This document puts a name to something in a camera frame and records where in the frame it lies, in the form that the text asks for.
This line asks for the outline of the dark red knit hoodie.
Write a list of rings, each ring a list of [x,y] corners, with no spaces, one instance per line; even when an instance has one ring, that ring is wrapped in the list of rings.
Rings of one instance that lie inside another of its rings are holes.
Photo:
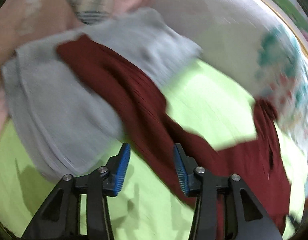
[[[144,161],[181,200],[174,145],[216,179],[215,239],[281,239],[289,213],[290,183],[275,128],[277,112],[265,100],[253,106],[257,138],[216,151],[166,113],[166,99],[153,81],[121,55],[86,35],[57,46],[78,78],[117,112]]]

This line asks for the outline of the grey folded towel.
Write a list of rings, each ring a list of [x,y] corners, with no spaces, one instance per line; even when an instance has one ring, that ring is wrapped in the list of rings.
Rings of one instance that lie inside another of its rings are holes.
[[[123,135],[112,107],[83,85],[57,45],[87,35],[147,74],[158,86],[197,58],[201,48],[151,8],[29,42],[1,70],[9,114],[37,170],[49,180],[91,170]]]

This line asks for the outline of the white floral quilt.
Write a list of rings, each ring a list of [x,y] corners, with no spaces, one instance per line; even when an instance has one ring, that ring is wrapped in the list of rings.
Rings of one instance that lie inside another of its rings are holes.
[[[261,0],[155,0],[202,58],[256,98],[272,102],[279,126],[308,155],[308,59],[289,27]]]

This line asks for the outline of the pink blanket with plaid heart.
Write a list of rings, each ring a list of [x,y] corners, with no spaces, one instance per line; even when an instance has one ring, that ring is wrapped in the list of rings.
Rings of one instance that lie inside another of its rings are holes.
[[[96,0],[97,11],[111,17],[138,9],[150,0]],[[7,118],[1,66],[14,50],[32,40],[80,27],[66,0],[6,0],[0,9],[0,133]]]

